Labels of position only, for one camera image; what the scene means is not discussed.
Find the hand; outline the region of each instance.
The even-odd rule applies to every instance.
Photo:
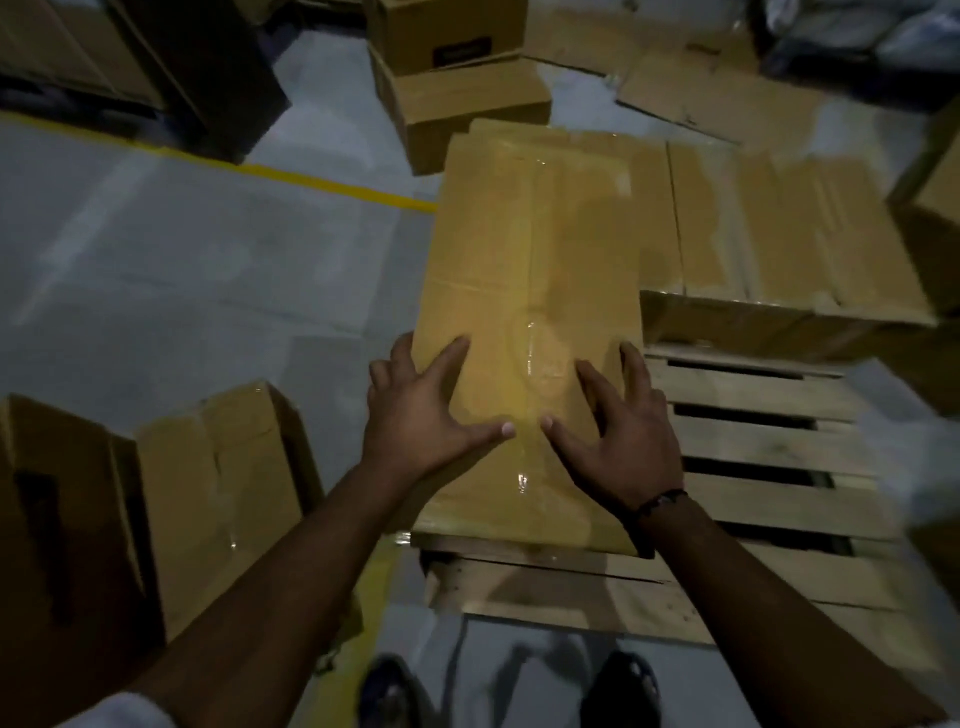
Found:
[[[385,469],[404,488],[469,452],[496,446],[516,435],[510,422],[460,425],[450,416],[449,397],[467,359],[469,339],[455,339],[422,374],[410,354],[413,333],[396,340],[390,361],[370,365],[370,421],[363,459]]]
[[[600,429],[596,444],[587,445],[549,415],[540,425],[573,482],[624,521],[645,503],[683,488],[684,466],[667,419],[666,397],[651,386],[642,354],[624,343],[620,360],[625,400],[593,365],[576,362],[580,386]]]

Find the right hand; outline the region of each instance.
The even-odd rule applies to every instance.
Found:
[[[550,415],[540,426],[573,482],[622,521],[667,491],[684,486],[680,444],[667,418],[666,396],[650,383],[643,355],[620,345],[626,398],[588,361],[575,362],[600,440],[587,445]]]

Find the black bracelet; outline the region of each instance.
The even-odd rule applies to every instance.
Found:
[[[641,518],[649,516],[664,503],[676,503],[681,496],[685,495],[686,491],[683,488],[674,488],[672,491],[661,493],[659,496],[653,498],[652,500],[648,500],[639,508],[637,508],[633,513],[634,520],[639,521]]]

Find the yellow floor line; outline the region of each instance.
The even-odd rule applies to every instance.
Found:
[[[393,195],[389,192],[380,192],[375,189],[369,189],[368,187],[361,187],[357,184],[343,184],[342,182],[334,182],[333,180],[325,180],[321,177],[311,177],[310,175],[303,175],[298,172],[284,172],[280,169],[274,169],[273,167],[266,167],[262,164],[230,164],[229,162],[220,161],[218,159],[208,159],[206,157],[197,157],[196,155],[187,154],[178,149],[170,149],[169,147],[157,147],[152,144],[145,144],[141,141],[134,141],[132,139],[125,139],[120,136],[113,136],[112,134],[103,133],[103,132],[94,132],[89,129],[81,129],[79,127],[72,127],[68,124],[61,124],[56,121],[47,121],[46,119],[37,119],[33,116],[28,116],[27,114],[16,113],[14,111],[0,111],[0,118],[10,119],[11,121],[19,122],[21,124],[27,124],[32,127],[37,127],[38,129],[44,129],[49,132],[55,133],[65,133],[70,136],[76,136],[82,139],[89,139],[91,141],[96,141],[105,144],[114,144],[119,146],[131,147],[133,149],[138,149],[143,152],[149,152],[155,155],[161,155],[162,157],[174,158],[174,159],[184,159],[186,161],[191,161],[196,164],[202,164],[207,167],[217,167],[218,169],[223,169],[227,172],[232,172],[234,174],[240,175],[249,175],[251,177],[261,177],[267,180],[274,180],[276,182],[285,182],[286,184],[296,184],[301,187],[309,187],[311,189],[319,189],[323,192],[330,192],[335,195],[344,195],[346,197],[352,197],[356,200],[363,200],[369,203],[377,203],[378,205],[387,205],[390,207],[399,207],[401,209],[413,209],[419,212],[436,212],[437,204],[428,202],[426,200],[415,200],[412,197],[403,197],[402,195]]]

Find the open cardboard box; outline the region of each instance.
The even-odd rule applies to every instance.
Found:
[[[621,158],[631,170],[644,338],[850,360],[935,326],[864,165],[478,120],[471,135]]]

